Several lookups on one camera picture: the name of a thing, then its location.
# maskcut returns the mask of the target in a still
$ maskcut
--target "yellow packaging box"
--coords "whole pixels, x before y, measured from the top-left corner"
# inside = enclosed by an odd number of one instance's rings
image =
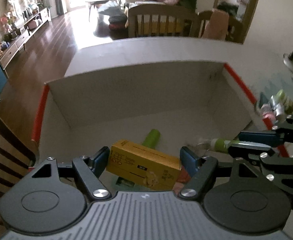
[[[153,190],[171,190],[181,162],[177,157],[120,140],[111,147],[107,171]]]

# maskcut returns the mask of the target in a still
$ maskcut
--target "coffee table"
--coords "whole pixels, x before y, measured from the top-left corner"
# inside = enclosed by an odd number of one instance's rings
[[[93,6],[93,8],[95,8],[96,5],[103,4],[108,1],[118,1],[118,0],[85,0],[86,4],[89,7],[89,21],[90,21],[91,7]]]

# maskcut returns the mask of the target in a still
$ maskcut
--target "gray ribbed plate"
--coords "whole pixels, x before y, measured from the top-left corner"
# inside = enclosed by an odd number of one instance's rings
[[[118,192],[95,202],[73,227],[50,236],[24,236],[12,231],[5,240],[289,240],[282,231],[244,236],[225,231],[209,220],[197,202],[178,199],[173,192]]]

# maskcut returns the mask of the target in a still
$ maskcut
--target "chair backrest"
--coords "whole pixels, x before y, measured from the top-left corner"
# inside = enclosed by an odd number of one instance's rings
[[[197,33],[199,34],[198,35],[199,38],[202,37],[206,23],[210,20],[212,13],[213,13],[212,11],[203,11],[198,14],[199,31]],[[242,32],[242,29],[243,29],[243,24],[240,21],[230,16],[228,34],[226,35],[225,40],[235,42],[235,43],[243,43],[240,40],[240,34]]]
[[[15,154],[9,153],[4,148],[0,147],[0,197],[14,186],[16,182],[23,178],[27,173],[29,165],[33,165],[36,157],[35,154],[28,149],[6,126],[0,118],[0,135],[8,143],[6,148],[14,147],[19,152]]]
[[[150,36],[195,37],[196,13],[182,6],[137,4],[129,8],[129,38]]]

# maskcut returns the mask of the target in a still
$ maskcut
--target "wooden floor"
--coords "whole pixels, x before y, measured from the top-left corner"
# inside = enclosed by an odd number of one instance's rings
[[[79,49],[128,37],[127,31],[111,32],[107,19],[108,16],[98,17],[92,9],[89,22],[85,8],[59,16],[43,25],[26,43],[26,50],[18,52],[7,66],[9,79],[0,95],[0,117],[32,151],[37,150],[31,142],[31,132],[43,84],[63,77]],[[0,146],[13,151],[1,137]],[[15,170],[24,172],[18,166]],[[11,175],[7,179],[17,182]],[[1,191],[8,189],[0,184]]]

